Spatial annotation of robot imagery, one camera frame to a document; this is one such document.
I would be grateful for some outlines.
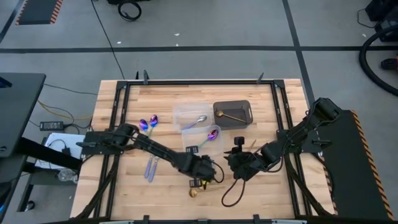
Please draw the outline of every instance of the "plastic bin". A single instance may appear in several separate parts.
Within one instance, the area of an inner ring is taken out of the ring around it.
[[[202,122],[197,122],[200,116],[206,116],[207,119]],[[209,104],[183,104],[175,105],[173,107],[173,123],[177,131],[204,128],[213,124],[213,109]]]
[[[217,125],[204,127],[204,128],[192,128],[182,131],[182,145],[183,150],[188,146],[199,146],[208,139],[208,134],[212,130],[217,130],[218,135],[214,140],[209,140],[198,149],[195,153],[198,156],[209,155],[218,156],[224,151],[223,133],[221,128]]]

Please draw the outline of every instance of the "power adapter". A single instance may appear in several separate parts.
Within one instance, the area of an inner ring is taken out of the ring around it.
[[[40,131],[63,131],[63,121],[42,121],[40,122]]]

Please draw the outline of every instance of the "hazard stripe tape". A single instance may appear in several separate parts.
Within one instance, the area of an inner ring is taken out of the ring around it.
[[[57,17],[60,14],[62,2],[63,2],[63,0],[58,0],[57,3],[55,4],[54,11],[52,12],[52,16],[50,19],[51,24],[54,24],[55,21],[57,20]]]
[[[383,186],[381,184],[381,180],[380,180],[379,174],[377,172],[376,165],[375,165],[374,160],[373,160],[373,156],[371,154],[371,151],[369,150],[369,144],[368,144],[368,142],[365,139],[365,134],[363,133],[363,130],[362,130],[362,127],[361,127],[361,123],[359,122],[358,114],[355,111],[353,111],[353,110],[351,111],[351,113],[353,114],[355,123],[356,123],[358,131],[359,131],[359,135],[361,136],[361,140],[362,140],[362,143],[363,143],[363,147],[365,149],[365,153],[368,156],[368,161],[369,161],[370,167],[371,167],[371,169],[373,171],[374,180],[376,181],[376,184],[378,186],[378,189],[379,189],[379,192],[380,192],[380,195],[381,195],[381,200],[383,201],[384,207],[386,208],[387,216],[391,220],[394,220],[394,216],[392,215],[392,210],[391,210],[390,205],[388,203],[388,200],[387,200],[387,197],[386,197],[386,193],[385,193],[384,188],[383,188]]]
[[[320,158],[323,162],[325,162],[325,158],[324,158],[324,157],[320,156],[319,158]],[[329,176],[329,173],[328,173],[328,169],[327,169],[325,166],[323,166],[323,171],[324,171],[324,173],[325,173],[326,183],[328,184],[329,193],[330,193],[330,195],[331,195],[331,192],[333,191],[333,189],[332,189],[332,187],[331,187],[331,181],[330,181],[330,176]],[[333,200],[333,198],[331,199],[331,202],[332,202],[332,204],[333,204],[333,209],[335,210],[335,215],[338,215],[336,203],[335,203],[335,201]]]
[[[17,21],[15,21],[15,25],[19,25],[19,19],[21,19],[22,13],[24,12],[25,7],[26,7],[26,4],[27,4],[28,1],[29,1],[29,0],[26,0],[26,1],[24,2],[24,4],[22,5],[21,11],[20,11],[19,16],[18,16],[18,18],[17,18]]]

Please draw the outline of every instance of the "utensil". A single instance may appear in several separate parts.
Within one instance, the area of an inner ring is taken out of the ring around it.
[[[150,131],[149,131],[148,138],[150,138],[150,136],[151,136],[151,134],[152,134],[152,131],[153,131],[154,128],[157,126],[157,123],[158,123],[158,119],[157,119],[156,114],[154,114],[154,115],[152,115],[152,116],[150,117],[150,120],[149,120],[149,124],[150,124],[150,126],[151,126],[151,129],[150,129]]]
[[[184,130],[184,129],[192,128],[192,127],[194,127],[194,125],[196,125],[197,123],[199,123],[199,122],[204,122],[204,121],[206,121],[206,120],[207,120],[207,116],[206,116],[206,115],[201,115],[201,116],[198,117],[198,119],[197,119],[195,122],[192,122],[192,123],[186,125],[186,126],[183,127],[182,129]]]
[[[150,167],[152,166],[152,159],[153,158],[154,158],[154,155],[151,154],[150,158],[148,160],[147,168],[145,169],[145,174],[144,174],[145,179],[147,179],[149,177],[149,171],[150,171]]]
[[[217,117],[222,117],[222,116],[226,116],[227,118],[231,118],[231,119],[235,119],[236,121],[240,121],[240,122],[244,122],[247,123],[246,121],[239,119],[239,118],[235,118],[233,116],[230,116],[228,114],[224,114],[224,112],[222,110],[219,110],[216,112]]]
[[[191,198],[194,198],[194,197],[198,196],[198,194],[199,194],[200,192],[209,192],[209,191],[219,190],[219,189],[223,189],[223,188],[224,188],[224,187],[215,187],[215,188],[206,189],[206,190],[203,190],[203,189],[190,189],[190,190],[189,190],[189,196],[190,196]]]
[[[159,160],[159,157],[155,156],[155,163],[154,163],[154,166],[152,167],[152,169],[150,170],[150,174],[149,174],[149,178],[148,178],[149,183],[152,183],[152,181],[154,180],[158,160]]]
[[[207,135],[207,138],[204,142],[202,142],[201,144],[198,145],[198,148],[201,148],[206,142],[211,141],[216,139],[218,136],[218,130],[214,129],[212,131],[210,131],[210,133]]]
[[[147,131],[148,130],[148,123],[146,120],[141,119],[139,120],[139,127],[143,130],[143,131]]]

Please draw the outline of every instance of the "wooden tabletop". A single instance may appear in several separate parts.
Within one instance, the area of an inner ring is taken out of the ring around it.
[[[101,82],[92,122],[96,131],[109,127],[116,82],[116,80]],[[301,122],[307,110],[303,88],[299,79],[287,79],[285,85],[292,119],[297,124]],[[277,92],[281,103],[280,91]],[[133,86],[129,96],[126,122],[138,125],[141,118],[149,119],[153,114],[157,114],[159,125],[154,129],[151,138],[173,150],[182,151],[181,134],[173,126],[173,105],[181,103],[213,105],[216,101],[230,100],[248,100],[254,121],[246,129],[222,131],[224,151],[234,146],[233,138],[236,136],[246,138],[244,150],[247,150],[254,140],[256,140],[254,149],[257,149],[276,139],[275,131],[278,127],[271,88],[265,85]],[[287,127],[284,113],[282,116],[284,126]],[[150,154],[140,150],[125,152],[119,163],[112,220],[142,220],[144,215],[150,215],[151,220],[250,219],[254,214],[259,214],[260,218],[294,217],[284,168],[275,174],[258,173],[246,183],[243,198],[236,206],[223,207],[221,197],[234,179],[227,161],[222,156],[212,159],[224,169],[225,180],[222,184],[209,186],[210,189],[214,187],[220,189],[201,192],[196,198],[191,198],[188,195],[188,181],[191,178],[179,173],[168,162],[160,160],[154,181],[148,183],[144,178],[144,172]],[[323,207],[333,213],[322,165],[308,154],[302,154],[301,159],[307,187]],[[103,156],[93,156],[83,164],[71,217],[78,215],[96,192],[102,161]],[[242,180],[239,180],[227,195],[225,203],[233,203],[238,199],[242,184]],[[107,198],[106,192],[101,207],[102,215],[105,213]],[[300,211],[303,213],[301,194],[298,194],[298,201]]]

